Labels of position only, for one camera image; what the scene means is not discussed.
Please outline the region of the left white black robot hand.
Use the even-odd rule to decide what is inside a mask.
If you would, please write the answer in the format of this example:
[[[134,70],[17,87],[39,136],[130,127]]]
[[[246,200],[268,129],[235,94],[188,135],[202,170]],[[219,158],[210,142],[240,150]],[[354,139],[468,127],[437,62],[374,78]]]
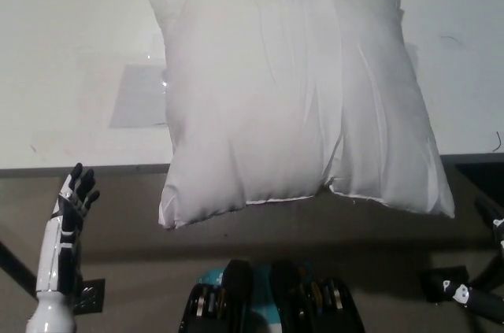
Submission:
[[[46,223],[35,286],[36,293],[58,292],[80,295],[83,276],[80,271],[80,236],[91,205],[99,198],[95,173],[78,163],[67,175]]]

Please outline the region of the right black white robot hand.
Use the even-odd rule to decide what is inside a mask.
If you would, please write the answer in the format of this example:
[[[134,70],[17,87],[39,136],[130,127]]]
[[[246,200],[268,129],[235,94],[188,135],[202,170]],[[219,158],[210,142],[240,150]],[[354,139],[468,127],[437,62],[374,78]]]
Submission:
[[[451,279],[442,282],[443,293],[471,313],[503,325],[503,296],[494,290],[503,285],[503,209],[475,200],[475,207],[484,224],[491,230],[496,255],[487,267],[469,283]]]

